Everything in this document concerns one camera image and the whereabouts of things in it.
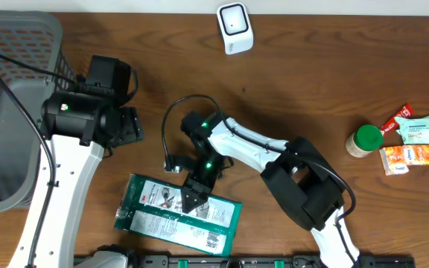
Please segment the green bottle cap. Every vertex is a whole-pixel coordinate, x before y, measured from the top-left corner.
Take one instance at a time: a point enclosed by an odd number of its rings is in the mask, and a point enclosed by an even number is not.
[[[372,125],[363,125],[354,135],[355,145],[367,152],[377,150],[383,141],[380,130]]]

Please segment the small jar with green lid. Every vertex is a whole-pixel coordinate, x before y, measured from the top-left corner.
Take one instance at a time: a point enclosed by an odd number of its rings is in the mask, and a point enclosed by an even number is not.
[[[376,126],[367,124],[350,135],[346,142],[346,148],[351,155],[360,158],[377,150],[383,141],[384,137],[381,131]]]

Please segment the green and white package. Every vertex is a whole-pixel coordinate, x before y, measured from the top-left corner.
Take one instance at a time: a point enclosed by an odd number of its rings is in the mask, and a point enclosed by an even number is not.
[[[115,227],[226,257],[231,252],[241,206],[209,197],[205,205],[185,214],[178,186],[132,175],[117,210]]]
[[[429,116],[420,119],[395,117],[395,120],[404,144],[429,144]]]

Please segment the barcode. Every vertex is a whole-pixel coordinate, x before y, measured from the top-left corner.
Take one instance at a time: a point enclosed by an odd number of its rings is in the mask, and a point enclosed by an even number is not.
[[[206,246],[212,249],[216,249],[217,243],[219,242],[219,240],[217,239],[218,237],[220,237],[220,234],[217,234],[215,232],[208,232],[208,238],[206,239]]]

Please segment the green clip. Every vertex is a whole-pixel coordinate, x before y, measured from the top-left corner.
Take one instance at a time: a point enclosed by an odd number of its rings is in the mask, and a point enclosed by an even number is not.
[[[186,260],[178,261],[178,268],[188,268],[188,261]]]
[[[284,268],[284,261],[274,261],[274,268]]]

